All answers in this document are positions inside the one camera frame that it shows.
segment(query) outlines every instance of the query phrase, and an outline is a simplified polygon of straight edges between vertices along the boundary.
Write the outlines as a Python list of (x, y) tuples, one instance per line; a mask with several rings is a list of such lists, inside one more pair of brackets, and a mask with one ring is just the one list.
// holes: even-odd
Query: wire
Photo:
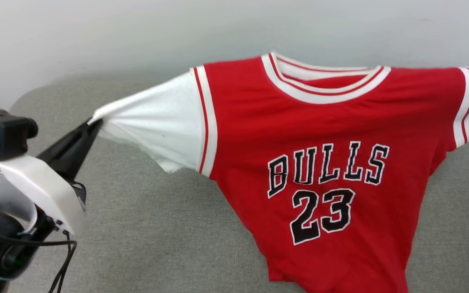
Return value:
[(84, 186), (84, 184), (77, 182), (77, 181), (74, 181), (73, 184), (79, 185), (81, 189), (84, 191), (84, 194), (86, 194), (86, 187)]
[(52, 287), (50, 287), (50, 291), (48, 293), (54, 293), (55, 287), (57, 283), (59, 283), (59, 288), (57, 289), (57, 293), (61, 292), (61, 287), (63, 287), (63, 281), (65, 279), (65, 274), (68, 269), (68, 265), (70, 265), (71, 258), (75, 249), (77, 248), (77, 241), (70, 240), (70, 235), (66, 233), (67, 241), (22, 241), (19, 239), (13, 239), (5, 236), (0, 235), (0, 241), (4, 241), (7, 243), (14, 243), (19, 245), (26, 245), (26, 246), (34, 246), (34, 247), (41, 247), (41, 246), (60, 246), (60, 245), (67, 245), (68, 246), (68, 254), (66, 256), (65, 262), (63, 266), (59, 269), (59, 272), (55, 276), (54, 282), (52, 283)]

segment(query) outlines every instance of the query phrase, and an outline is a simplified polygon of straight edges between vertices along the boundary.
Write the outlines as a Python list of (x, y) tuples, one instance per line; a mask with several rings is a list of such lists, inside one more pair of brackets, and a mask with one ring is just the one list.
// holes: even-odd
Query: bulls jersey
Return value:
[(105, 105), (101, 135), (218, 183), (270, 280), (407, 292), (429, 176), (469, 141), (469, 68), (209, 63)]

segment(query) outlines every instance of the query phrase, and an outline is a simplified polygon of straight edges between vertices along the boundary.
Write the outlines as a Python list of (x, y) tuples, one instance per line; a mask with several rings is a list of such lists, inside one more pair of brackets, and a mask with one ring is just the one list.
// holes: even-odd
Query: gray fabric surface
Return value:
[[(39, 124), (34, 155), (95, 108), (154, 84), (51, 85), (26, 94), (11, 112)], [(89, 191), (88, 222), (63, 292), (303, 292), (267, 280), (250, 234), (215, 183), (194, 171), (166, 174), (140, 150), (97, 139), (78, 180)], [(47, 292), (65, 254), (66, 248), (41, 248), (9, 292)], [(430, 180), (406, 275), (412, 293), (469, 293), (469, 144)]]

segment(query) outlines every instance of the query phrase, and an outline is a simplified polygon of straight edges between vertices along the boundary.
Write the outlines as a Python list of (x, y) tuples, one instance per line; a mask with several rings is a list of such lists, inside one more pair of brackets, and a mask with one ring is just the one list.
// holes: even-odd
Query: red jersey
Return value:
[(181, 164), (218, 183), (270, 280), (408, 291), (428, 178), (469, 141), (469, 68), (326, 68), (272, 53), (183, 80), (158, 89), (197, 96), (198, 155)]

